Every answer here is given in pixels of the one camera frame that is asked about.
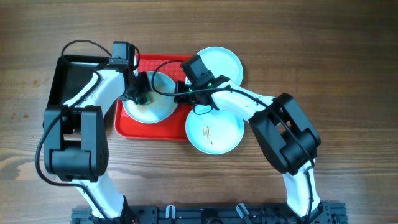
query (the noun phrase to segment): brown surface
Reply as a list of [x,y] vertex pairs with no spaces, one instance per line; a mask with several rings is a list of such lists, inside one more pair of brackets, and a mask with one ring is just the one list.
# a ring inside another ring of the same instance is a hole
[[[77,190],[49,186],[34,170],[55,64],[75,39],[107,49],[125,40],[159,54],[231,49],[245,88],[294,95],[319,130],[322,200],[346,203],[350,223],[398,222],[394,1],[17,2],[0,8],[0,223],[68,223],[71,208],[86,205]],[[87,44],[69,52],[102,54]],[[109,173],[131,205],[285,201],[282,176],[248,126],[221,156],[188,142],[129,141],[111,124],[108,142]]]

